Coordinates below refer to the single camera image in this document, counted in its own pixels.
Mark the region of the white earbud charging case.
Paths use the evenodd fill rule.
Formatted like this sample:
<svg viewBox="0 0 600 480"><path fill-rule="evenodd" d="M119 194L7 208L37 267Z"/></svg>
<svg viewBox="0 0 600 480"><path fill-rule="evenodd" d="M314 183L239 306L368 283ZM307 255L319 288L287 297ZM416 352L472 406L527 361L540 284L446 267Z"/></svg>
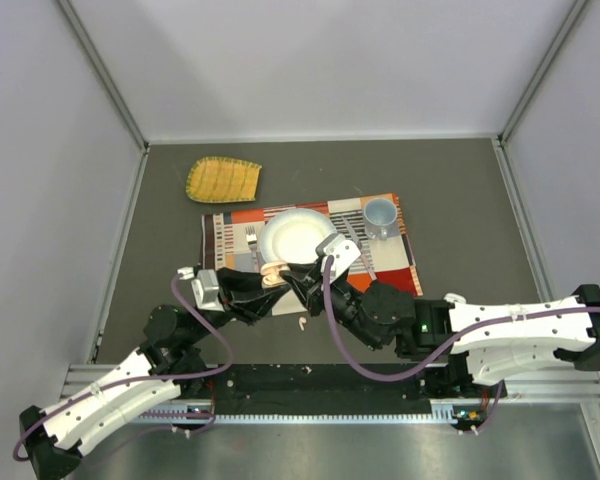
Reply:
<svg viewBox="0 0 600 480"><path fill-rule="evenodd" d="M285 284L281 273L289 271L289 265L281 260L264 264L260 269L261 285L263 288L274 288Z"/></svg>

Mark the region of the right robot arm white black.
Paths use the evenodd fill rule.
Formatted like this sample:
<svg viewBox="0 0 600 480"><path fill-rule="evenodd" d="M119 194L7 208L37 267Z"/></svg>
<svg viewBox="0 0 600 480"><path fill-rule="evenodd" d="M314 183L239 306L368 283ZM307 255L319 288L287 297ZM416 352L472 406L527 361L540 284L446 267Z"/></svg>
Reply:
<svg viewBox="0 0 600 480"><path fill-rule="evenodd" d="M449 388L467 396L525 373L570 363L578 371L600 371L600 289L582 285L561 300L513 305L473 305L423 300L375 280L360 292L346 279L332 278L334 257L313 265L293 264L282 279L310 315L326 313L333 340L340 328L370 349L394 344L406 371L381 374L342 355L358 374L394 383L418 376L440 357L447 359Z"/></svg>

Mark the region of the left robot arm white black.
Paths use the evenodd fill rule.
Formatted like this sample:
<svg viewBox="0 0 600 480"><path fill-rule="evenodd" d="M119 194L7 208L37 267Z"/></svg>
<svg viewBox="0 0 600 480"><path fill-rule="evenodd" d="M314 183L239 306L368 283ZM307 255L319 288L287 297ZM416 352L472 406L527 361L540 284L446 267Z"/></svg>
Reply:
<svg viewBox="0 0 600 480"><path fill-rule="evenodd" d="M73 396L19 416L13 457L38 479L63 479L109 435L167 400L196 396L234 364L220 332L232 320L252 324L290 290L259 273L182 268L171 281L177 305L155 307L145 339L120 364Z"/></svg>

